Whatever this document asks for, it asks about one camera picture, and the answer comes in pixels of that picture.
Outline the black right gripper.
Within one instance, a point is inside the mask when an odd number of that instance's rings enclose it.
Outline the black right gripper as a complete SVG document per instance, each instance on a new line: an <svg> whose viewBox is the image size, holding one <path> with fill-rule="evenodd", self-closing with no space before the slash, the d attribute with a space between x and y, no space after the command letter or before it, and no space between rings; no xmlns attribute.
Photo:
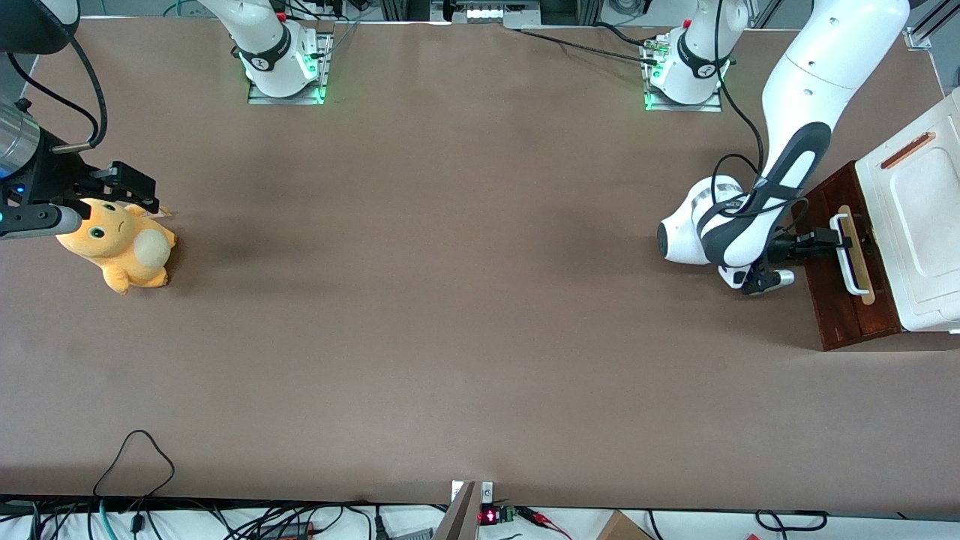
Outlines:
<svg viewBox="0 0 960 540"><path fill-rule="evenodd" d="M134 205L148 215L161 213L157 182L123 161L113 161L96 170L77 153L56 154L63 144L55 134L39 133L39 144L31 162L31 204L52 204L75 209L90 216L96 202Z"/></svg>

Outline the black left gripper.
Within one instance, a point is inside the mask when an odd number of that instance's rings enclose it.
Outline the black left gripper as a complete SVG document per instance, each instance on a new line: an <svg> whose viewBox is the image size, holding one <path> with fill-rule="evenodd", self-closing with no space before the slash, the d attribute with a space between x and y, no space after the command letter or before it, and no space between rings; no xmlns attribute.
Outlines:
<svg viewBox="0 0 960 540"><path fill-rule="evenodd" d="M779 263L822 259L836 255L836 249L850 249L851 246L853 240L844 236L842 230L814 228L814 245L810 235L772 237L765 250L765 261L774 266Z"/></svg>

